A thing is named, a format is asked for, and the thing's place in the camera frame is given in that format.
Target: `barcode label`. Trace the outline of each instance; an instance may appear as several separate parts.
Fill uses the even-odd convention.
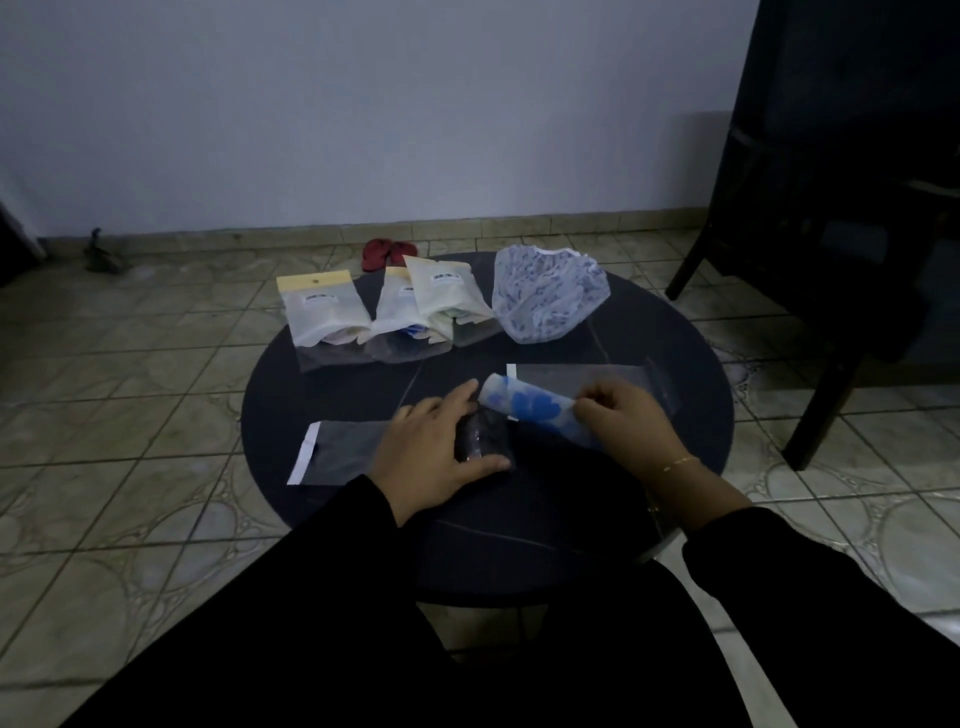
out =
[[[462,283],[464,280],[456,273],[435,273],[430,277],[434,285],[447,285],[449,283]]]

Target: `tile floor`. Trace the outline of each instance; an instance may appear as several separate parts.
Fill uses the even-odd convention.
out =
[[[418,247],[572,245],[660,295],[695,234]],[[359,275],[359,255],[356,245],[132,255],[118,279],[65,260],[0,289],[0,724],[57,724],[285,533],[241,451],[244,387],[283,326],[274,277]],[[708,265],[675,306],[730,377],[727,478],[960,642],[960,387],[856,390],[797,475],[777,447],[803,413],[824,342]],[[681,544],[660,559],[716,631],[756,725],[789,725],[723,608],[691,583]],[[465,664],[510,654],[543,614],[423,611]]]

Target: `gold bracelet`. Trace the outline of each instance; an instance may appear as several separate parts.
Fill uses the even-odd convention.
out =
[[[666,468],[664,468],[663,471],[665,473],[669,473],[672,469],[676,468],[678,465],[682,465],[683,463],[689,463],[692,460],[696,460],[698,463],[700,462],[699,457],[696,457],[694,455],[688,455],[687,457],[680,458],[680,460],[674,460]]]

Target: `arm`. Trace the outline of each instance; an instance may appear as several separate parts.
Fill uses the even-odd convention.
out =
[[[657,402],[626,382],[582,393],[578,417],[677,517],[693,579],[718,598],[794,719],[827,725],[947,701],[960,650],[849,556],[817,544],[689,458]],[[879,684],[896,685],[882,698]]]
[[[506,458],[453,459],[457,421],[476,381],[446,399],[401,407],[362,475],[97,691],[67,724],[151,722],[216,711],[327,707],[402,666],[450,667],[417,608],[397,529]],[[325,691],[323,688],[334,688]]]

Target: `hand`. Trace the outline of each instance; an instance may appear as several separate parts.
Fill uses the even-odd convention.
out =
[[[469,401],[476,388],[477,380],[471,379],[443,399],[431,397],[396,411],[368,475],[390,502],[397,525],[449,500],[467,483],[510,469],[503,455],[465,463],[453,458],[456,426],[476,409],[476,402]]]
[[[584,387],[573,413],[607,454],[639,480],[649,480],[689,455],[657,401],[623,379]]]

